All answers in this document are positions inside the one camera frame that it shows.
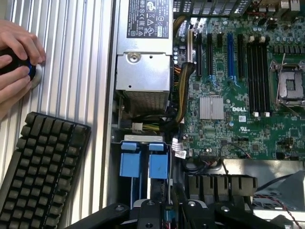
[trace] barcode sticker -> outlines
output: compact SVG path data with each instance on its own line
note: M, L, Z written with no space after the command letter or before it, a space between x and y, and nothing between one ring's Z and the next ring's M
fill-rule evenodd
M183 151L176 151L175 152L175 157L185 159L186 158L186 151L185 150L183 150Z

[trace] power supply label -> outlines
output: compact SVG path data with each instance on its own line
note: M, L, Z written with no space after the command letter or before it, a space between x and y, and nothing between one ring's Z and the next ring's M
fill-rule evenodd
M167 39L169 0L129 0L127 38Z

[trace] mounting hole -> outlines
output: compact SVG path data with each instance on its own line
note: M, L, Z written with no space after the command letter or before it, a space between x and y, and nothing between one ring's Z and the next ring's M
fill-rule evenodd
M153 227L153 224L152 224L152 223L147 223L147 224L145 225L145 227L146 227L146 228L152 228L152 227Z

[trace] capacitor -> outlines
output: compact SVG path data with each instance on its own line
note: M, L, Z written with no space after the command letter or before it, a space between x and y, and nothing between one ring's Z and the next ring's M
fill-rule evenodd
M255 16L252 20L253 23L256 23L258 21L259 17L258 16Z

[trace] finger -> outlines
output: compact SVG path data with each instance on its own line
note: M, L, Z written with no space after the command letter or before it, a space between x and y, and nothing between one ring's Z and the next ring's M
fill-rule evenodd
M4 118L6 113L30 90L31 82L29 82L21 91L16 95L0 104L0 120Z
M30 77L26 76L3 88L0 91L0 104L15 96L19 91L21 91L25 86L28 85L30 80Z
M30 57L30 63L32 65L37 65L39 62L42 62L43 59L39 54L39 51L32 40L30 34L28 35L17 35L17 40L23 45L25 51Z
M0 75L0 90L9 86L13 82L24 78L29 74L29 68L26 66L22 66L16 68L14 71Z
M0 33L0 45L6 45L13 49L14 53L22 60L26 60L28 58L22 44L10 32Z
M12 60L10 55L0 56L0 69L8 65Z
M40 57L41 57L41 60L38 62L38 63L41 63L43 61L46 60L46 52L44 51L43 49L43 46L42 44L39 42L37 36L33 33L30 33L29 36L31 37L31 39L33 40L39 54L40 54Z

